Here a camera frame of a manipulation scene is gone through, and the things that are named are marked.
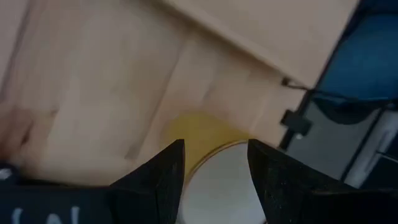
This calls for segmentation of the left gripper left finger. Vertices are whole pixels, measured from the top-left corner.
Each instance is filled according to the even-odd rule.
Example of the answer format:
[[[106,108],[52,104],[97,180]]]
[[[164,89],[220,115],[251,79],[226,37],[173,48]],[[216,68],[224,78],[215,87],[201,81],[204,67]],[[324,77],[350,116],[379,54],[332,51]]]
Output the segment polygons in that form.
[[[177,139],[111,184],[113,224],[175,224],[184,173],[185,142]]]

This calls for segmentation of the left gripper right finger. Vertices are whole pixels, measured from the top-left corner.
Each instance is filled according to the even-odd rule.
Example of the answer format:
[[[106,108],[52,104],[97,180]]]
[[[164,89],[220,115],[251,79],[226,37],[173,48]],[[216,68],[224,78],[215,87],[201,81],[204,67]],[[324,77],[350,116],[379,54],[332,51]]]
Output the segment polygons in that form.
[[[257,139],[248,163],[267,224],[398,224],[398,190],[356,189]]]

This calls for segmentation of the pale green mug white handle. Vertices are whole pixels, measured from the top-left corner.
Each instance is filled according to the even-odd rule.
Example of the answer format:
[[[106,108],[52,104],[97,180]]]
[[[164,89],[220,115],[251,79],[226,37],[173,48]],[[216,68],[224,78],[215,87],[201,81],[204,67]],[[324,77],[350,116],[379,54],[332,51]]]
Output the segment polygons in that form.
[[[250,134],[201,112],[166,126],[163,144],[185,141],[185,180],[176,224],[266,224],[248,162]]]

